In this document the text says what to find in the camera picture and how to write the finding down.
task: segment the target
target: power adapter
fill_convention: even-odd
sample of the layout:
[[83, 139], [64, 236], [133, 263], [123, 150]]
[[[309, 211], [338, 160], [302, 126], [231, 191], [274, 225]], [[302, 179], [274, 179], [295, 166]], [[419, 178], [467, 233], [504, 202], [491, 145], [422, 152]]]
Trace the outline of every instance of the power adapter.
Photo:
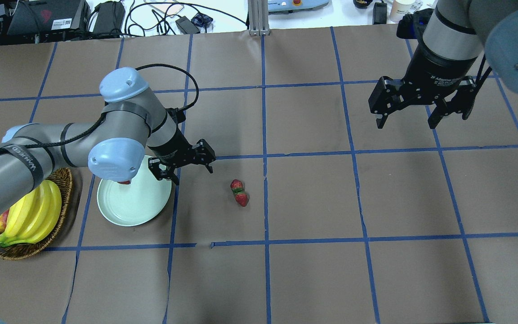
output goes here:
[[199, 28], [185, 16], [175, 20], [175, 24], [177, 24], [179, 30], [184, 34], [198, 34], [201, 32]]
[[385, 2], [375, 2], [373, 6], [373, 24], [387, 24], [387, 4]]
[[98, 4], [97, 19], [93, 33], [95, 35], [103, 35], [101, 38], [119, 37], [121, 25], [125, 16], [125, 8], [121, 2], [108, 1]]

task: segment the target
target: white desk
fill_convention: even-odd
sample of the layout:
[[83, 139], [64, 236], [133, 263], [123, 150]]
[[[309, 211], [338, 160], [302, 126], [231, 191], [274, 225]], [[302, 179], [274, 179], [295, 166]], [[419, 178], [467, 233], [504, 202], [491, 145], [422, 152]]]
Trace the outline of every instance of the white desk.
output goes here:
[[[434, 0], [424, 0], [422, 9], [429, 8]], [[89, 6], [93, 8], [104, 0], [88, 0]], [[123, 0], [126, 14], [131, 7], [132, 0]], [[208, 6], [210, 8], [219, 9], [246, 20], [247, 18], [247, 1], [246, 0], [189, 0], [191, 4]], [[136, 0], [135, 6], [142, 4], [143, 0]], [[387, 2], [388, 10], [391, 10], [391, 4]], [[150, 27], [156, 24], [156, 17], [151, 13], [150, 6], [142, 6], [133, 11], [133, 18], [144, 27]], [[208, 32], [236, 32], [244, 31], [245, 25], [241, 22], [226, 16], [222, 13], [214, 12], [208, 9], [199, 8], [200, 11], [214, 19], [212, 26], [208, 28]], [[184, 6], [179, 15], [186, 16], [191, 19], [196, 14], [193, 8]], [[358, 9], [354, 6], [353, 0], [330, 0], [329, 4], [322, 9], [305, 10], [302, 12], [294, 12], [290, 14], [270, 14], [269, 27], [271, 29], [292, 29], [292, 28], [313, 28], [313, 27], [330, 27], [330, 26], [350, 26], [350, 25], [370, 25], [372, 24], [373, 4], [366, 9]], [[179, 33], [174, 21], [177, 18], [169, 20], [171, 27], [176, 33]], [[141, 34], [141, 30], [132, 27], [131, 33]], [[146, 35], [157, 35], [155, 29], [146, 33]]]

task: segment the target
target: black strap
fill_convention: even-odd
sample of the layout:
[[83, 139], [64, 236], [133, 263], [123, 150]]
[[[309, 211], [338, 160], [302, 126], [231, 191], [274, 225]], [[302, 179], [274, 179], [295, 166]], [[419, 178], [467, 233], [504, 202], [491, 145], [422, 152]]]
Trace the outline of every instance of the black strap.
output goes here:
[[[29, 137], [29, 136], [16, 136], [15, 138], [25, 138], [29, 141], [33, 141], [37, 144], [43, 144], [43, 142], [41, 142], [40, 140], [36, 139], [36, 138], [33, 138], [33, 137]], [[53, 154], [51, 153], [51, 151], [49, 150], [49, 148], [43, 146], [42, 147], [45, 152], [47, 152], [47, 154], [49, 155], [49, 158], [51, 159], [51, 167], [53, 168], [53, 170], [55, 170], [55, 158], [53, 157]]]
[[41, 168], [41, 164], [35, 159], [33, 154], [29, 153], [29, 150], [25, 148], [23, 145], [12, 144], [4, 147], [9, 154], [15, 156], [27, 166], [27, 169], [31, 172], [31, 177], [33, 177], [33, 187], [31, 190], [35, 189], [43, 179], [45, 178], [43, 175], [43, 168]]
[[[62, 141], [62, 142], [65, 141], [65, 135], [67, 134], [67, 130], [69, 129], [69, 127], [71, 125], [73, 125], [73, 123], [68, 123], [67, 125], [65, 125], [65, 127], [63, 128], [63, 131], [61, 132], [61, 138], [59, 141]], [[61, 145], [61, 154], [63, 155], [63, 159], [65, 160], [65, 162], [67, 162], [67, 164], [69, 164], [69, 166], [77, 168], [77, 166], [75, 166], [73, 163], [71, 163], [71, 161], [67, 157], [67, 151], [65, 150], [65, 145]]]

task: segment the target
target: banana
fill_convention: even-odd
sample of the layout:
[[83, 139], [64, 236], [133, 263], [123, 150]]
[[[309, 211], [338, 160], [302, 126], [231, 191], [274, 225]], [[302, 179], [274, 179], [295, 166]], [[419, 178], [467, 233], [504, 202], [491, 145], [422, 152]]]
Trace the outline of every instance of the banana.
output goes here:
[[51, 189], [51, 204], [49, 211], [43, 221], [43, 224], [39, 226], [39, 230], [33, 236], [31, 236], [27, 243], [36, 243], [43, 240], [51, 231], [55, 228], [57, 221], [59, 220], [59, 214], [61, 212], [61, 192], [57, 184], [49, 182], [49, 188]]
[[52, 200], [50, 199], [51, 189], [49, 188], [49, 183], [53, 182], [44, 180], [43, 183], [37, 187], [39, 189], [39, 195], [37, 195], [37, 199], [35, 201], [36, 209], [32, 211], [33, 215], [30, 217], [31, 221], [29, 224], [24, 226], [24, 229], [21, 230], [17, 238], [26, 239], [33, 236], [39, 229], [39, 226], [43, 224], [45, 217], [47, 217], [47, 213], [49, 212], [49, 205]]
[[43, 201], [32, 210], [33, 219], [31, 224], [24, 227], [26, 232], [21, 231], [18, 236], [10, 237], [0, 244], [10, 246], [19, 243], [37, 243], [43, 240], [55, 228], [61, 212], [61, 192], [57, 184], [51, 181], [44, 181], [38, 187], [43, 191]]
[[0, 235], [0, 244], [10, 242], [20, 232], [21, 227], [25, 223], [25, 219], [33, 207], [33, 201], [35, 200], [35, 196], [38, 191], [39, 187], [35, 188], [30, 193], [23, 196], [22, 199], [19, 199], [19, 201], [9, 209], [7, 226], [4, 232]]

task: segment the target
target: plate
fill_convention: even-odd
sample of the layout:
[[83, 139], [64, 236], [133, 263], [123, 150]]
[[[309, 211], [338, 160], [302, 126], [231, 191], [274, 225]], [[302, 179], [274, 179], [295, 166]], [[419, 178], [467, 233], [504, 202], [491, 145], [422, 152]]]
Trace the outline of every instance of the plate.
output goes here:
[[137, 175], [131, 184], [120, 184], [101, 179], [97, 189], [99, 211], [111, 223], [119, 226], [136, 226], [156, 217], [171, 195], [171, 181], [157, 179], [149, 171], [144, 156]]

